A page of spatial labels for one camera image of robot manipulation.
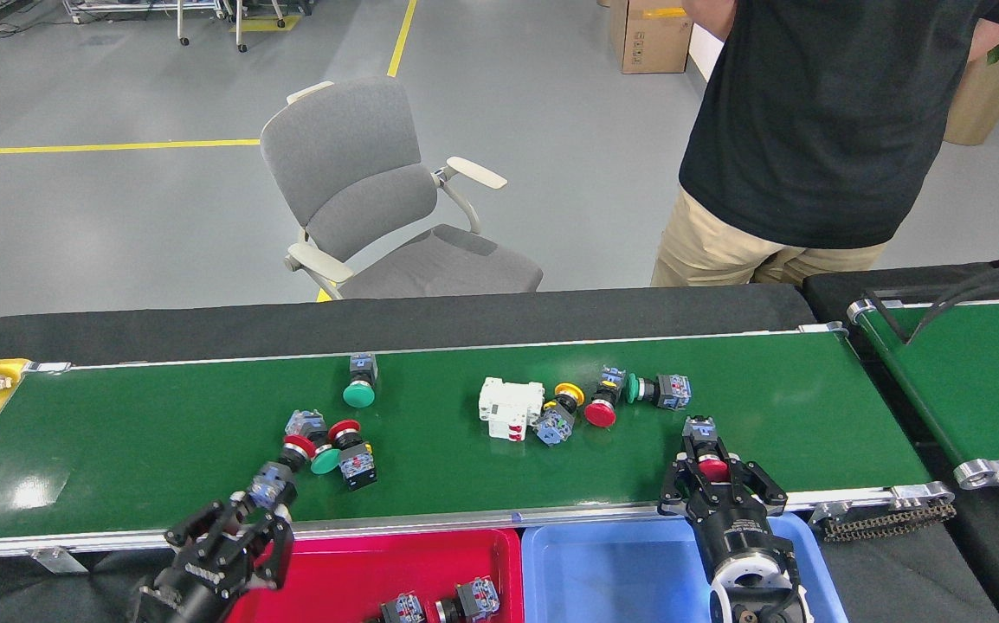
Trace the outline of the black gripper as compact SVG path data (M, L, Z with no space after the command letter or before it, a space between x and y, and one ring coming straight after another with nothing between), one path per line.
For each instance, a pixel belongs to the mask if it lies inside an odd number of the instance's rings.
M243 592L282 590L293 556L293 521L288 511L255 511L245 533L249 543L243 543L238 531L248 512L246 498L214 500L170 527L164 539L182 553L132 593L132 622L222 622ZM192 552L214 555L220 548L242 554L222 570L192 560Z
M661 515L686 515L686 501L696 489L699 459L717 458L717 442L683 438L681 449L670 461L661 485ZM741 569L729 573L727 581L742 575L759 575L762 581L776 581L788 571L792 542L774 536L765 505L784 509L787 493L756 462L716 462L717 503L705 498L690 500L690 522L696 531L701 562L706 579L714 581L725 568L737 564ZM764 502L761 504L757 494Z

